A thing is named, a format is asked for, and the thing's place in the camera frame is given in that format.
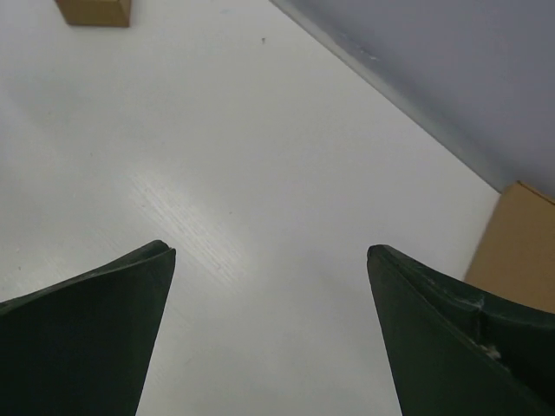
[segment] cardboard box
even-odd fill
[[[555,200],[523,183],[499,199],[466,282],[555,314]]]
[[[131,0],[56,0],[71,25],[129,27]]]

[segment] light blue wall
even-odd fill
[[[496,189],[555,195],[555,2],[273,1]]]

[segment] white table surface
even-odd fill
[[[264,0],[0,2],[0,158],[0,300],[177,249],[142,416],[399,415],[366,250],[460,278],[498,196]]]

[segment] wall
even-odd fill
[[[461,278],[497,192],[269,2],[132,20],[0,1],[0,302],[161,238],[137,416],[401,415],[366,250]]]
[[[490,185],[555,194],[555,3],[274,1]]]

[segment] brown cardboard box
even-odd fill
[[[68,24],[129,27],[131,0],[56,0]]]
[[[555,200],[520,182],[509,186],[493,212],[466,282],[555,313]]]

